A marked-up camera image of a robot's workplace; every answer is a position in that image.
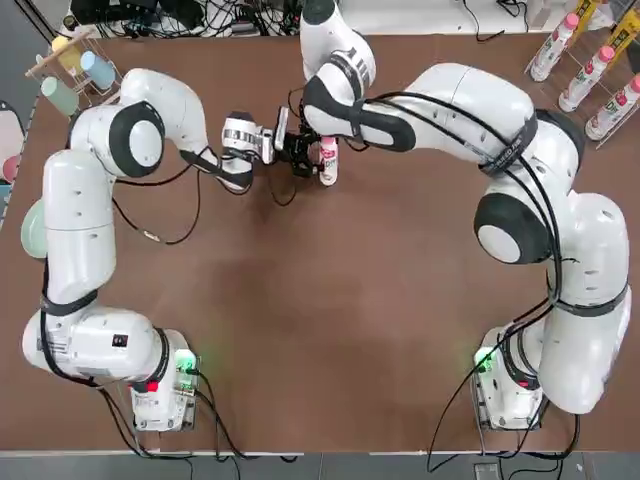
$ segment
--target bottle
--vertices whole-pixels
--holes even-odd
[[[600,80],[607,69],[607,64],[616,52],[609,46],[601,47],[591,60],[584,65],[569,83],[567,89],[560,94],[558,105],[565,112],[573,112],[593,86]]]
[[[598,110],[584,127],[591,140],[602,140],[604,136],[624,118],[640,98],[640,73]]]
[[[320,183],[330,187],[338,180],[338,141],[334,137],[322,137],[320,164],[324,166],[324,171],[319,175]]]
[[[543,82],[547,79],[551,69],[560,60],[560,55],[566,48],[578,23],[580,23],[580,17],[575,13],[569,13],[553,33],[549,35],[540,50],[538,50],[533,62],[531,62],[529,75],[533,80]]]

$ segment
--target pink bottle cap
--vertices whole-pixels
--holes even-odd
[[[580,17],[573,12],[564,17],[564,26],[569,30],[575,30],[578,23],[580,23]]]
[[[616,55],[616,51],[608,45],[601,47],[598,51],[598,58],[601,62],[609,63]]]
[[[640,73],[633,77],[633,80],[631,80],[629,85],[631,86],[631,90],[636,93],[640,93]]]

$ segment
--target label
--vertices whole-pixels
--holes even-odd
[[[129,341],[129,335],[115,334],[111,340],[111,346],[117,348],[127,348],[127,342]]]
[[[320,155],[322,156],[322,163],[325,167],[333,167],[336,164],[338,152],[332,148],[320,148]]]

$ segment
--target floor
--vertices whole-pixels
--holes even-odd
[[[3,44],[15,45],[14,49],[3,49],[2,55],[7,70],[0,79],[0,97],[8,100],[18,110],[23,121],[28,119],[37,85],[24,82],[22,72],[26,70],[36,53],[42,53],[46,44],[21,18],[12,5],[2,2],[0,10],[0,35]],[[68,0],[34,0],[49,22],[58,26],[67,12]],[[11,42],[13,38],[20,42]],[[474,465],[492,463],[475,455],[458,458],[443,467],[431,478],[442,480],[472,480]],[[550,468],[549,462],[540,462],[519,456],[504,462],[504,480],[511,472],[520,468]],[[370,456],[370,455],[306,455],[295,464],[288,465],[278,458],[264,458],[240,465],[242,478],[251,479],[310,479],[310,480],[392,480],[421,479],[425,472],[425,458],[418,456]],[[517,480],[556,478],[555,473],[523,473]],[[129,480],[153,478],[156,480],[187,479],[189,467],[184,462],[149,461],[131,455],[116,456],[54,456],[54,457],[12,457],[0,453],[0,478],[11,480],[31,480],[49,478],[52,480],[80,480],[93,478],[107,480],[119,478]],[[194,461],[194,480],[214,478],[234,479],[235,469],[231,462],[217,464],[212,458]],[[598,453],[574,454],[565,463],[563,480],[626,480],[640,478],[640,454]],[[481,477],[494,480],[497,477]]]
[[[440,457],[434,457],[434,463]],[[565,461],[563,480],[626,480],[640,478],[640,457],[634,454],[574,454]],[[434,480],[473,480],[474,467],[480,463],[495,463],[476,455],[458,458],[433,475],[425,472],[425,458],[417,456],[371,455],[305,455],[294,464],[279,458],[262,458],[240,464],[243,480],[412,480],[425,477]],[[233,480],[237,474],[231,461],[216,463],[213,458],[194,460],[193,480],[211,478]],[[550,469],[552,462],[531,460],[520,456],[503,462],[504,480],[517,469]],[[517,480],[555,479],[557,473],[525,472]],[[185,462],[150,461],[130,455],[0,458],[0,477],[11,480],[48,478],[51,480],[174,480],[189,478]],[[496,474],[479,477],[498,480]]]

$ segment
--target black strap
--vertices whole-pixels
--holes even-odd
[[[49,260],[45,258],[44,261],[44,273],[42,279],[42,296],[46,298],[47,290],[49,288]],[[42,353],[44,355],[44,359],[47,362],[47,366],[49,370],[51,370],[55,375],[64,378],[65,380],[69,380],[70,382],[78,383],[80,385],[85,385],[87,387],[96,388],[98,384],[93,381],[93,377],[89,378],[79,378],[72,377],[71,375],[67,375],[63,372],[58,364],[56,363],[55,357],[53,356],[53,352],[51,351],[51,345],[49,344],[49,338],[47,334],[47,314],[41,308],[40,309],[40,342],[42,343]]]
[[[549,285],[549,279],[547,278],[547,289],[549,293],[551,293],[551,287]],[[622,303],[624,297],[627,295],[627,291],[629,290],[629,280],[627,280],[626,285],[622,289],[622,291],[616,295],[613,299],[609,300],[606,303],[601,303],[598,305],[571,305],[565,302],[562,299],[558,299],[556,302],[556,307],[569,312],[577,317],[585,317],[585,318],[594,318],[601,317],[602,315],[606,315],[615,310],[615,308]]]
[[[365,143],[362,138],[362,128],[360,125],[360,117],[362,116],[362,108],[364,107],[366,99],[361,98],[356,100],[353,107],[348,109],[349,123],[351,124],[351,135],[354,140],[360,143]]]
[[[507,171],[522,156],[537,132],[538,118],[534,114],[525,122],[515,138],[500,152],[500,155],[495,160],[480,165],[480,171],[490,177]]]
[[[199,154],[195,154],[187,150],[180,150],[180,156],[189,165],[195,165],[196,167],[199,167],[201,170],[204,170],[206,173],[210,175],[214,175],[215,177],[221,180],[225,180],[243,189],[251,187],[251,185],[253,184],[253,170],[249,170],[243,173],[229,173],[222,169],[223,159],[218,159],[218,165],[214,165],[211,162],[202,158],[202,155],[207,150],[210,150],[211,152],[213,152],[213,150],[211,150],[210,147],[206,147]]]
[[[71,315],[72,313],[88,307],[96,298],[98,298],[98,290],[93,290],[87,293],[84,297],[63,305],[53,303],[43,292],[42,297],[40,298],[40,310],[53,317],[66,317],[67,315]]]
[[[508,335],[516,327],[515,324],[511,325],[505,335]],[[534,391],[540,388],[540,382],[538,381],[538,377],[535,375],[531,375],[528,372],[523,372],[520,370],[513,360],[513,356],[511,355],[511,339],[507,340],[500,347],[500,351],[502,352],[502,359],[504,361],[504,367],[509,374],[509,377],[518,384],[521,388],[525,390]]]
[[[158,327],[154,327],[154,330],[158,333],[160,337],[160,343],[162,343],[162,353],[160,355],[160,361],[158,362],[158,366],[154,370],[154,372],[142,382],[132,382],[131,388],[133,388],[138,393],[147,393],[147,384],[149,382],[160,382],[164,377],[164,374],[167,373],[167,367],[169,365],[169,339],[167,335],[164,333],[164,330]]]

